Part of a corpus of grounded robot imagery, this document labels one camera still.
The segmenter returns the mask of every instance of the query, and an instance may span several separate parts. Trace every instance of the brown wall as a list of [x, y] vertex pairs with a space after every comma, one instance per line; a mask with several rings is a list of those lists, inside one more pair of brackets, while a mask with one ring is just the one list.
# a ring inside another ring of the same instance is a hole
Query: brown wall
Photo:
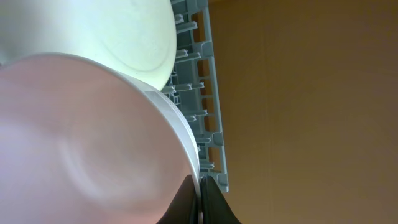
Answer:
[[398, 1], [210, 5], [243, 223], [398, 223]]

